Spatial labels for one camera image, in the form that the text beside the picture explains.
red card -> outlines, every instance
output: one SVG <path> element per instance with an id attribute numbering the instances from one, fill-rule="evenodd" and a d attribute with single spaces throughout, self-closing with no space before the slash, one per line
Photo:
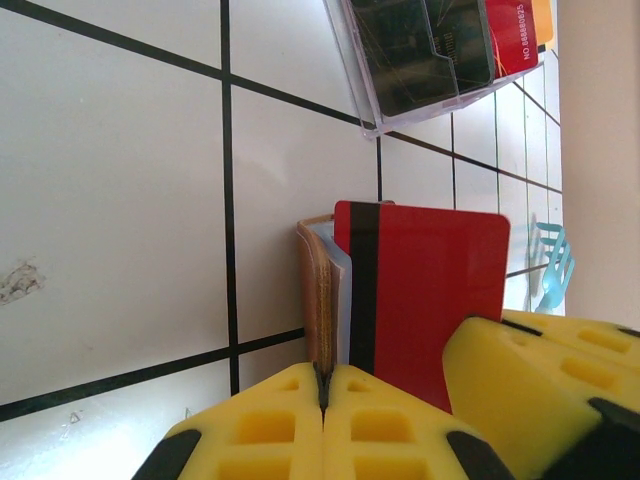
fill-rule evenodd
<path id="1" fill-rule="evenodd" d="M 339 202 L 334 238 L 352 263 L 349 363 L 451 412 L 442 353 L 465 318 L 500 321 L 508 220 Z"/>
<path id="2" fill-rule="evenodd" d="M 496 78 L 538 65 L 532 0 L 486 0 Z"/>

brown wallet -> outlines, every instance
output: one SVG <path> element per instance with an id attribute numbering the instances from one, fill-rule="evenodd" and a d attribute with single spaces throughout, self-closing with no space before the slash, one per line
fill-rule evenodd
<path id="1" fill-rule="evenodd" d="M 304 302 L 304 327 L 309 360 L 327 374 L 336 362 L 336 327 L 342 269 L 327 252 L 312 225 L 331 222 L 333 215 L 298 222 L 298 254 Z"/>

white floor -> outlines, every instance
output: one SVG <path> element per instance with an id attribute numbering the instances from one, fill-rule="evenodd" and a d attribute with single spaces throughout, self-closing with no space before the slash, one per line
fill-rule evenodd
<path id="1" fill-rule="evenodd" d="M 215 0 L 34 3 L 0 0 L 0 278 L 44 276 L 0 306 L 0 477 L 128 478 L 185 415 L 304 359 L 294 225 L 375 201 L 376 143 L 322 0 L 232 1 L 224 78 Z M 451 153 L 381 140 L 383 198 L 509 218 L 507 308 L 540 300 L 532 222 L 562 223 L 559 120 L 549 52 L 402 130 Z"/>

